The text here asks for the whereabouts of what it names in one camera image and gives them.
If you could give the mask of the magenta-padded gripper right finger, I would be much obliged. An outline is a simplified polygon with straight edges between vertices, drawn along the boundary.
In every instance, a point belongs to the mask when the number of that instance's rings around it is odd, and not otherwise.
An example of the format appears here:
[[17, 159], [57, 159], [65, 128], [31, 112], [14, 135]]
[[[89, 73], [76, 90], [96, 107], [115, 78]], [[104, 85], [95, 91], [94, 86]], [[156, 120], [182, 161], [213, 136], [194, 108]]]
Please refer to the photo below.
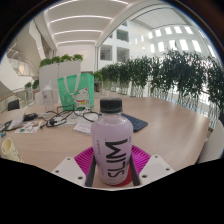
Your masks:
[[144, 186], [174, 173], [174, 170], [161, 156], [149, 155], [137, 146], [133, 146], [130, 172], [133, 185]]

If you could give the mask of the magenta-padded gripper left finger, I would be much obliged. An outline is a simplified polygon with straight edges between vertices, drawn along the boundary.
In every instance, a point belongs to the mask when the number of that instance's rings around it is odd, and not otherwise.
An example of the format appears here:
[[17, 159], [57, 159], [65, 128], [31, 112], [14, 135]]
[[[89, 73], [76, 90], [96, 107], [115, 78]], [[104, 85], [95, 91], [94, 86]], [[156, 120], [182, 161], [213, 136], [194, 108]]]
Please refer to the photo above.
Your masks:
[[91, 187], [95, 166], [93, 148], [89, 147], [75, 157], [66, 157], [52, 173], [81, 187]]

